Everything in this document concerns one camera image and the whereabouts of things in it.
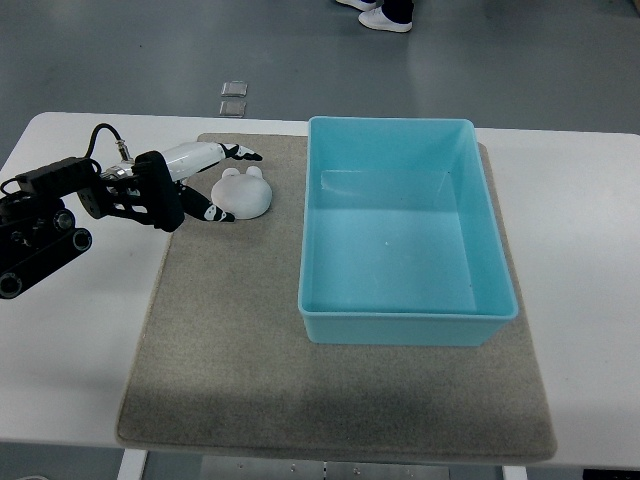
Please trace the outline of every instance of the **blue plastic bin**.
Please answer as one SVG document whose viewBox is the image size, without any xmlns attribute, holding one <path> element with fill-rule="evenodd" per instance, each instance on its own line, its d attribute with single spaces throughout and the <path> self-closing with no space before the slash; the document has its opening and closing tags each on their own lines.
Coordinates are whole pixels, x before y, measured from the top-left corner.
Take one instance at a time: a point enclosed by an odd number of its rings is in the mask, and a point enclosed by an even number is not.
<svg viewBox="0 0 640 480">
<path fill-rule="evenodd" d="M 516 317 L 471 122 L 311 119 L 298 307 L 334 344 L 477 346 Z"/>
</svg>

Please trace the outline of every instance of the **person's foot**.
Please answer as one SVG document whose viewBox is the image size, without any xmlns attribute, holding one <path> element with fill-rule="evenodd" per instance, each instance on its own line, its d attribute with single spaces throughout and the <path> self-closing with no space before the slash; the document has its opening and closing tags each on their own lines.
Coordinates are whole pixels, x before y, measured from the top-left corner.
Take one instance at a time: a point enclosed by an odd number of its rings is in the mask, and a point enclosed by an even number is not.
<svg viewBox="0 0 640 480">
<path fill-rule="evenodd" d="M 369 10 L 376 8 L 376 0 L 370 0 L 368 2 L 364 0 L 336 0 L 336 2 L 357 8 L 361 12 L 368 12 Z"/>
<path fill-rule="evenodd" d="M 396 23 L 389 20 L 382 11 L 382 7 L 361 13 L 358 16 L 358 20 L 367 28 L 371 28 L 373 30 L 385 30 L 387 32 L 406 33 L 411 30 L 411 27 L 413 27 L 412 22 Z"/>
</svg>

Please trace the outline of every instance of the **white stuffed toy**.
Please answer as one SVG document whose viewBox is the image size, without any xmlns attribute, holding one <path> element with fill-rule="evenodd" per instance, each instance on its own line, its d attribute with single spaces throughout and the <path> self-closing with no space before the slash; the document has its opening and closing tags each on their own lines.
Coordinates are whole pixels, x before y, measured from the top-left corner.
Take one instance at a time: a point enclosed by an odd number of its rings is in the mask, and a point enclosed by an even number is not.
<svg viewBox="0 0 640 480">
<path fill-rule="evenodd" d="M 237 168 L 227 168 L 211 189 L 213 204 L 233 213 L 239 220 L 262 215 L 271 205 L 272 196 L 271 187 L 262 178 L 262 171 L 253 165 L 247 168 L 246 174 Z"/>
</svg>

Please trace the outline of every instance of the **wire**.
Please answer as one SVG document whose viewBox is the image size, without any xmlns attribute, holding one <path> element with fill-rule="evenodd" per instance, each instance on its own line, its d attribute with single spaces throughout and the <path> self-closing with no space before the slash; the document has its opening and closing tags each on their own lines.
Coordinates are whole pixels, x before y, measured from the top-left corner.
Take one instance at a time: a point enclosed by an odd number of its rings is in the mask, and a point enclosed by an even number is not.
<svg viewBox="0 0 640 480">
<path fill-rule="evenodd" d="M 84 154 L 84 158 L 91 157 L 91 154 L 93 153 L 93 149 L 96 146 L 96 138 L 98 138 L 98 132 L 100 132 L 100 130 L 102 130 L 103 128 L 106 128 L 111 133 L 113 133 L 113 136 L 116 137 L 116 140 L 122 140 L 122 138 L 120 137 L 120 134 L 115 128 L 113 128 L 108 123 L 100 123 L 96 125 L 96 128 L 94 128 L 93 132 L 91 133 L 91 139 L 89 140 L 89 148 L 87 148 L 87 153 Z"/>
</svg>

